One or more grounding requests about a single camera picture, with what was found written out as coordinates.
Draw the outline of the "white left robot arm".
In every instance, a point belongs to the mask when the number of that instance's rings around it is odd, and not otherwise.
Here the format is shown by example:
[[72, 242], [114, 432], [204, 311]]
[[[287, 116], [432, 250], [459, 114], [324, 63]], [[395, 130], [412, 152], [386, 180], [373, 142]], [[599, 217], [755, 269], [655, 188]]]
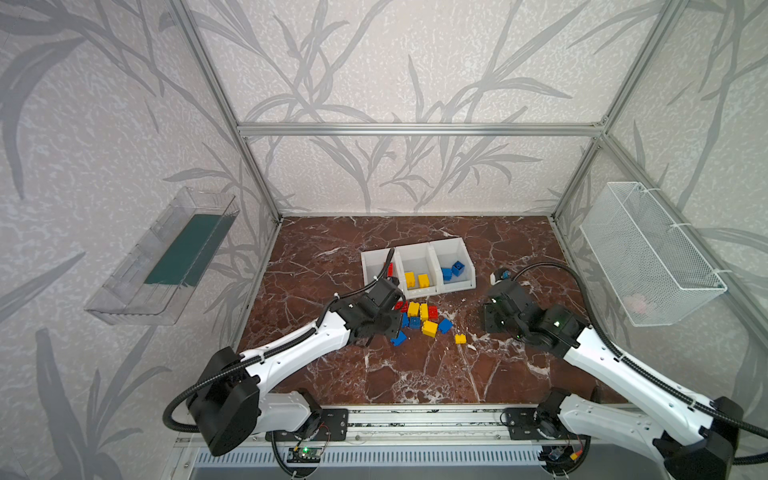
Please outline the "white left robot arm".
[[208, 361], [198, 381], [165, 407], [164, 426], [200, 434], [209, 452], [222, 456], [253, 434], [286, 431], [302, 437], [320, 427], [323, 409], [305, 391], [277, 393], [275, 387], [313, 361], [350, 345], [367, 347], [376, 337], [396, 338], [404, 297], [388, 271], [388, 250], [379, 274], [365, 286], [336, 295], [315, 320], [258, 348], [225, 347]]

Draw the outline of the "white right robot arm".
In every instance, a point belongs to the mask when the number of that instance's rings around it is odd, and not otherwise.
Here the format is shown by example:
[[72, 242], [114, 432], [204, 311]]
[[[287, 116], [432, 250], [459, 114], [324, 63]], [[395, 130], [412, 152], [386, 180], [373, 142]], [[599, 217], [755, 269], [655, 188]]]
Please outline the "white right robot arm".
[[767, 436], [766, 429], [744, 421], [737, 403], [686, 389], [619, 348], [594, 321], [588, 298], [585, 317], [562, 305], [541, 308], [520, 276], [504, 267], [491, 274], [483, 306], [488, 332], [509, 333], [564, 360], [638, 409], [632, 414], [554, 388], [533, 415], [544, 437], [608, 441], [656, 462], [670, 479], [726, 479], [734, 466], [766, 463], [765, 453], [737, 454], [741, 433]]

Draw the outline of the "white left plastic bin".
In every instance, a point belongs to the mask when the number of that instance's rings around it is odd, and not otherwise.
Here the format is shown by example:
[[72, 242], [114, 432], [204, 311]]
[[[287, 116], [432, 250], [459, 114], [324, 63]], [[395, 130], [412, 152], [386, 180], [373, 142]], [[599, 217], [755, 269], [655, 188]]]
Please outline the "white left plastic bin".
[[[363, 283], [365, 286], [372, 286], [379, 279], [388, 279], [398, 287], [402, 287], [399, 270], [396, 266], [396, 248], [385, 248], [379, 250], [363, 251], [360, 254]], [[389, 263], [393, 263], [393, 276], [387, 277]]]

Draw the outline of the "white plastic bin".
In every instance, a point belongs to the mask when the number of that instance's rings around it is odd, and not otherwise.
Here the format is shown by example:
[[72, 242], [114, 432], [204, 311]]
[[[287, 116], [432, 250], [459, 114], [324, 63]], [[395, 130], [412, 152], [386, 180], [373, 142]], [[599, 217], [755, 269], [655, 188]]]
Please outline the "white plastic bin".
[[[413, 300], [416, 298], [436, 295], [438, 293], [437, 274], [439, 266], [433, 253], [434, 251], [429, 242], [403, 245], [396, 248], [395, 262], [399, 270], [399, 278], [402, 285], [401, 290], [406, 299]], [[406, 287], [406, 272], [413, 272], [415, 274], [416, 287], [414, 289], [408, 289]], [[428, 286], [420, 286], [419, 277], [421, 275], [426, 275], [428, 277]]]
[[[396, 248], [385, 248], [379, 250], [363, 251], [360, 254], [363, 283], [365, 286], [372, 286], [379, 279], [388, 279], [398, 287], [402, 287], [399, 270], [396, 266]], [[387, 277], [389, 263], [393, 263], [393, 276]]]
[[[448, 294], [476, 288], [476, 270], [470, 258], [469, 251], [463, 239], [447, 238], [430, 242], [433, 255], [436, 257], [438, 268], [437, 288], [439, 294]], [[442, 268], [449, 268], [453, 278], [444, 282]]]

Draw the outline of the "white middle plastic bin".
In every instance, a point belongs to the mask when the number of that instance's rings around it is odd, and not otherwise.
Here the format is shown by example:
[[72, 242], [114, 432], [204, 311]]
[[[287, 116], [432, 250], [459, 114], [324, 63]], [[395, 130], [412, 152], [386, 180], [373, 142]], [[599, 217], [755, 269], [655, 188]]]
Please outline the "white middle plastic bin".
[[[401, 290], [406, 299], [413, 300], [416, 298], [436, 295], [438, 293], [437, 274], [439, 266], [433, 253], [434, 251], [429, 242], [403, 245], [396, 248], [395, 262], [399, 270], [399, 278], [402, 285]], [[413, 272], [415, 274], [416, 287], [414, 289], [408, 289], [406, 287], [406, 272]], [[421, 275], [426, 275], [428, 277], [428, 286], [420, 286], [419, 277]]]

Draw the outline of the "white right plastic bin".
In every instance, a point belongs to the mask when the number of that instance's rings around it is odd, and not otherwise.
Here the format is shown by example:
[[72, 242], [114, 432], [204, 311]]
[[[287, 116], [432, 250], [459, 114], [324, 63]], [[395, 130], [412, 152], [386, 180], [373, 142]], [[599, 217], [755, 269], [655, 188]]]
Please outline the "white right plastic bin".
[[[438, 268], [437, 288], [439, 294], [448, 294], [476, 288], [476, 270], [470, 258], [469, 251], [463, 239], [447, 238], [430, 242], [433, 255], [436, 257]], [[444, 282], [442, 268], [449, 268], [453, 278]]]

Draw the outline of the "blue lego brick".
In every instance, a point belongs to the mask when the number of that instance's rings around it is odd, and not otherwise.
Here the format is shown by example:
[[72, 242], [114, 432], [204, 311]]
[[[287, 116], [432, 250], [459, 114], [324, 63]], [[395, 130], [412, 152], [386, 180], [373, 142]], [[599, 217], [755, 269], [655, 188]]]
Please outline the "blue lego brick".
[[442, 333], [442, 334], [446, 334], [446, 333], [448, 333], [448, 332], [449, 332], [449, 331], [452, 329], [452, 327], [453, 327], [453, 323], [452, 323], [450, 320], [448, 320], [448, 319], [443, 319], [443, 320], [442, 320], [442, 321], [441, 321], [441, 322], [438, 324], [438, 331], [439, 331], [440, 333]]

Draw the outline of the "green circuit board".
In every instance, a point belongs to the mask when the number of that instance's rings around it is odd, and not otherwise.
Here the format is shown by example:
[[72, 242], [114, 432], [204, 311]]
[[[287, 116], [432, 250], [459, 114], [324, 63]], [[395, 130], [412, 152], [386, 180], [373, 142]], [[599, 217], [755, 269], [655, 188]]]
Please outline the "green circuit board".
[[286, 461], [288, 464], [316, 464], [321, 462], [323, 453], [323, 447], [295, 446], [288, 450]]

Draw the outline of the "clear wall shelf tray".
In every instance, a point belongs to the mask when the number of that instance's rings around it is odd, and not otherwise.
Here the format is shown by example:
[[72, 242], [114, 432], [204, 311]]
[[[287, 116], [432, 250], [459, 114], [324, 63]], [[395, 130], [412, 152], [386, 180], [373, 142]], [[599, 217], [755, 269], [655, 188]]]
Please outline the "clear wall shelf tray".
[[233, 194], [181, 188], [85, 311], [109, 325], [176, 324], [239, 213]]

